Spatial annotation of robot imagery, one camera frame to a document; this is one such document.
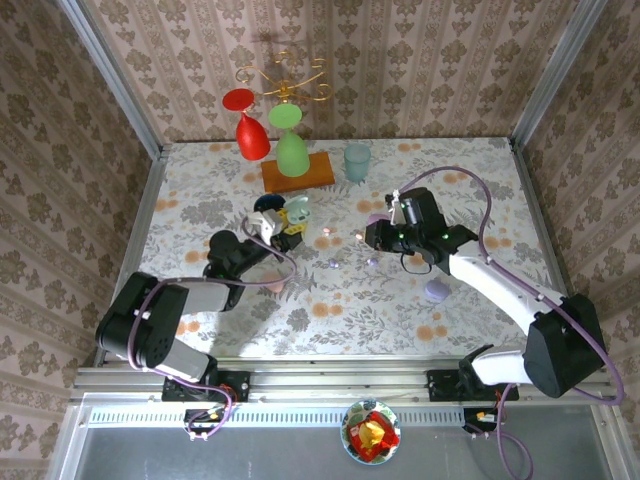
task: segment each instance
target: gold wire ornament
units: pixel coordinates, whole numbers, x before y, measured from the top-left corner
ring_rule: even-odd
[[[293,67],[295,65],[295,56],[293,55],[293,53],[288,50],[283,50],[282,52],[276,53],[274,56],[274,62],[276,63],[276,65],[281,64],[285,59],[289,59],[289,73],[287,78],[274,80],[255,65],[247,65],[246,67],[238,69],[238,71],[236,72],[236,80],[244,83],[245,85],[248,84],[251,80],[248,70],[255,70],[274,87],[274,90],[264,93],[253,93],[255,95],[262,96],[276,95],[282,103],[288,103],[289,97],[302,98],[305,100],[312,100],[314,102],[324,102],[331,97],[331,95],[333,94],[333,88],[331,88],[331,85],[326,83],[326,81],[319,80],[323,75],[327,73],[327,61],[324,58],[314,58],[313,60],[311,60],[311,68],[314,70],[319,70],[319,72],[304,80],[303,82],[297,83],[295,85],[293,84]],[[312,82],[316,89],[315,96],[301,95],[294,91]]]

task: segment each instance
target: floral tablecloth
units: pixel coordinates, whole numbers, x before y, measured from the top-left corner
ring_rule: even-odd
[[[409,275],[399,256],[377,254],[355,235],[371,213],[384,213],[384,195],[424,170],[459,165],[489,184],[494,210],[486,243],[497,258],[549,285],[547,268],[514,159],[503,138],[366,140],[372,165],[366,181],[345,179],[348,141],[308,142],[327,151],[335,185],[305,191],[312,207],[304,244],[292,256],[298,275],[284,289],[247,289],[227,313],[182,318],[178,338],[218,356],[295,354],[464,355],[488,343],[522,343],[517,326],[491,302],[438,269]],[[240,222],[264,193],[259,162],[244,160],[232,143],[174,145],[146,241],[140,269],[159,277],[200,275],[208,241],[220,229],[239,233]],[[485,209],[479,186],[464,174],[423,180],[450,224],[477,231]],[[292,198],[295,192],[285,195]],[[331,229],[329,236],[323,228]],[[378,260],[377,266],[367,263]],[[329,260],[338,268],[330,268]],[[427,271],[421,258],[407,268]],[[270,258],[243,278],[274,279],[289,267]],[[425,285],[441,280],[451,295],[428,298]]]

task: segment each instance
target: wallpaper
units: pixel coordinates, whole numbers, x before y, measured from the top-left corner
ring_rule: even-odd
[[[577,0],[84,0],[164,142],[235,138],[222,97],[238,68],[308,78],[306,138],[508,136]],[[265,91],[259,74],[249,83]],[[314,88],[306,87],[312,94]],[[253,115],[274,106],[259,98]],[[277,132],[270,128],[273,138]]]
[[[608,2],[527,152],[556,252],[624,377],[640,451],[639,2]]]
[[[149,159],[55,2],[0,1],[0,478],[43,478]]]

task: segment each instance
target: small clear object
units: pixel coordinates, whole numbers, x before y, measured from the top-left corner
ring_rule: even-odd
[[[371,150],[362,143],[352,143],[344,150],[344,166],[347,179],[360,183],[369,172]]]

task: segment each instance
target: wooden block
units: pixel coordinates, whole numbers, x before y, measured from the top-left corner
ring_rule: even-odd
[[[324,187],[336,183],[327,152],[317,152],[309,155],[311,167],[299,177],[285,177],[278,170],[275,160],[262,162],[262,179],[266,193],[284,193],[306,188]]]

